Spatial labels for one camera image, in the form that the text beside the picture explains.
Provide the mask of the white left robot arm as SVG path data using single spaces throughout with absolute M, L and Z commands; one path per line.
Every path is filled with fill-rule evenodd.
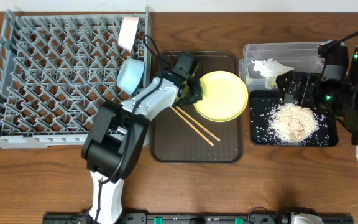
M 164 72 L 136 96 L 102 105 L 81 152 L 93 180 L 87 223 L 116 223 L 121 216 L 124 180 L 139 160 L 150 122 L 166 108 L 201 99 L 199 78 Z

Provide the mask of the wooden chopstick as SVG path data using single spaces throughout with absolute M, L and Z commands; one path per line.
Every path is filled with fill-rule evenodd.
M 210 146 L 214 146 L 213 142 L 210 141 L 200 130 L 198 130 L 190 121 L 188 121 L 180 112 L 178 112 L 174 107 L 170 109 L 175 112 L 191 129 L 193 129 L 200 137 L 202 137 Z
M 217 140 L 218 142 L 220 142 L 221 140 L 215 135 L 213 134 L 209 129 L 207 129 L 205 126 L 203 126 L 200 122 L 198 122 L 197 120 L 195 120 L 191 115 L 189 115 L 186 111 L 184 111 L 183 109 L 181 109 L 180 107 L 174 107 L 178 112 L 180 112 L 188 121 L 190 121 L 190 123 L 192 123 L 193 125 L 197 125 L 199 126 L 205 133 L 209 134 L 211 137 L 213 137 L 215 140 Z

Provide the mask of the pink bowl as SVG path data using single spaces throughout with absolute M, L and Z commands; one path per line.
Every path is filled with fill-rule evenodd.
M 126 16 L 122 20 L 121 28 L 119 31 L 118 45 L 126 51 L 132 51 L 138 23 L 139 18 L 133 16 Z

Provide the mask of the light blue bowl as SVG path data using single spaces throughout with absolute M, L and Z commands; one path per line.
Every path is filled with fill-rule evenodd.
M 127 59 L 119 70 L 117 86 L 128 95 L 133 94 L 139 87 L 144 74 L 145 64 L 141 60 Z

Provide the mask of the yellow plate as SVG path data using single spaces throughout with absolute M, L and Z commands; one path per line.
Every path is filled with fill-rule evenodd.
M 227 122 L 245 110 L 248 91 L 245 83 L 227 71 L 213 71 L 200 78 L 202 100 L 194 104 L 195 110 L 214 122 Z

